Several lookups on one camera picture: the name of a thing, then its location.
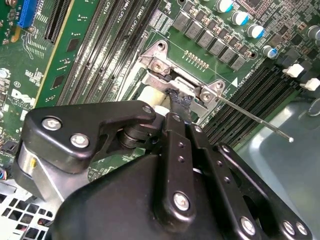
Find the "silver screw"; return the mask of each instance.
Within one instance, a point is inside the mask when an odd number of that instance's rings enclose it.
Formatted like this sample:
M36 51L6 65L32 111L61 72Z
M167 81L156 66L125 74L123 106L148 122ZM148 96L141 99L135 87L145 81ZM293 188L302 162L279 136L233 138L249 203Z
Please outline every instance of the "silver screw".
M173 115L172 116L174 120L176 120L177 122L181 122L181 119L178 115Z
M208 101L210 101L210 99L211 99L211 94L210 94L210 92L205 91L205 92L203 93L203 95L202 95L202 100L203 100L204 102L208 102Z
M243 216L241 218L241 224L247 234L249 234L251 236L256 234L255 226L252 224L252 222L248 218Z
M145 111L147 114L152 113L150 107L148 107L148 106L143 106L142 109L143 109L143 111Z
M202 132L202 129L201 129L199 126L195 126L194 129L195 129L198 133L201 133L201 132Z
M176 192L174 194L173 201L176 207L181 211L187 211L190 207L189 200L184 194L180 192Z
M303 235L308 235L306 228L300 222L296 223L296 227L298 228L300 233L302 233Z
M229 150L225 145L222 145L222 149L223 149L225 152L227 152L227 153L230 152L230 150Z
M295 235L294 227L288 221L284 221L283 226L289 234Z
M84 149L89 146L89 139L86 135L82 133L77 133L73 135L70 139L73 146Z
M42 126L50 131L57 131L61 128L61 122L55 118L49 117L42 121Z

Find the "chip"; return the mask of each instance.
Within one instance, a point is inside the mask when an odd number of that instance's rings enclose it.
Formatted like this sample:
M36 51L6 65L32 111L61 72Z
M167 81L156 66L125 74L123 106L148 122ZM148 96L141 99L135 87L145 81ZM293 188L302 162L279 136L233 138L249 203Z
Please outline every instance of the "chip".
M247 45L243 45L242 48L240 48L239 53L241 53L242 55L245 55L246 51L249 50L249 47Z
M233 47L234 45L236 45L236 43L237 43L238 41L239 41L239 39L234 36L234 37L230 40L229 45Z
M315 49L312 49L308 54L307 54L307 56L308 56L308 58L310 58L310 59L314 59L314 58L316 58L316 56L319 54L319 52L317 51L317 50L315 50Z
M255 8L261 2L261 0L246 0L245 1L250 7Z
M80 43L80 38L73 38L70 40L69 45L66 49L67 52L75 51Z
M236 53L230 48L230 47L227 47L222 55L219 57L219 59L224 62L224 63L229 63L233 57L236 55Z
M280 34L280 35L285 34L288 29L289 29L289 28L288 28L286 25L284 25L284 26L280 29L279 34Z
M205 15L206 13L203 10L199 10L198 14L195 17L195 20L201 22Z
M278 46L280 43L282 43L283 41L283 38L281 37L281 35L279 35L278 33L276 33L270 40L269 44L272 46L272 47L276 47Z
M298 46L302 42L303 38L299 34L296 34L292 39L291 43L295 46Z
M62 82L64 81L65 79L65 74L64 75L60 75L60 76L57 76L52 84L52 89L56 88L56 87L59 87Z
M211 20L208 25L208 29L212 31L217 25L218 23L215 20Z
M185 5L183 6L183 10L189 13L194 6L195 5L192 2L186 1Z
M225 44L220 39L217 39L209 52L215 56L218 56L224 47Z
M173 27L179 31L182 31L187 25L190 17L185 12L180 12L178 17L175 19L173 23Z
M212 33L210 31L207 30L204 32L204 34L202 35L202 37L198 41L198 44L201 47L203 47L204 49L206 49L213 39L214 39L214 36L212 35Z
M219 38L221 38L221 39L224 39L225 38L225 36L228 34L229 32L228 32L228 30L227 29L225 29L225 28L222 28L221 29L221 32L219 33Z
M239 69L242 68L242 66L246 63L246 60L238 55L237 59L232 63L232 65L230 66L233 70L238 71Z
M203 27L200 25L200 23L198 23L197 21L192 21L191 26L186 31L185 35L191 39L195 39L202 28Z

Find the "white connector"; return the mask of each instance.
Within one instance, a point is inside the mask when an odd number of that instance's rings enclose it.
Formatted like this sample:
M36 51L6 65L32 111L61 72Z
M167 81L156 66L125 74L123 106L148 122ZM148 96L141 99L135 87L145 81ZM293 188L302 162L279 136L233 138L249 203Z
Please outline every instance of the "white connector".
M297 78L302 73L303 70L304 70L304 67L301 66L300 64L293 64L289 68L284 69L282 71L283 73L287 74L292 78Z
M311 78L306 83L301 83L300 86L309 91L315 91L320 86L320 80L318 78Z

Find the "black ram slot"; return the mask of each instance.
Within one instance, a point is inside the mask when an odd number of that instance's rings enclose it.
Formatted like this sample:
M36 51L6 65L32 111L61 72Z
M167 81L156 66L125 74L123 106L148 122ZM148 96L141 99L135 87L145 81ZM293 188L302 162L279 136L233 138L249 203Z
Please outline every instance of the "black ram slot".
M44 39L55 44L61 30L62 23L66 17L71 0L55 0L53 11L46 26Z
M264 119L295 90L301 91L293 83L270 59L266 59L230 100ZM204 131L212 145L223 142L235 147L258 125L251 118L224 105L204 127Z

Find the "black plastic arm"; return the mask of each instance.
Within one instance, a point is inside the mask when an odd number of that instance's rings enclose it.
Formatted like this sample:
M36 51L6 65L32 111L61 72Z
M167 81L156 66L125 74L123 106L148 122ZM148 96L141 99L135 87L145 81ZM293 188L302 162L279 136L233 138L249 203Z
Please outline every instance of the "black plastic arm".
M59 120L62 127L55 131L44 128L46 118ZM37 108L26 115L21 139L29 151L60 170L81 173L91 161L111 155L110 149L122 148L113 141L120 129L150 124L155 118L154 110L138 100ZM87 136L89 145L72 145L74 134Z

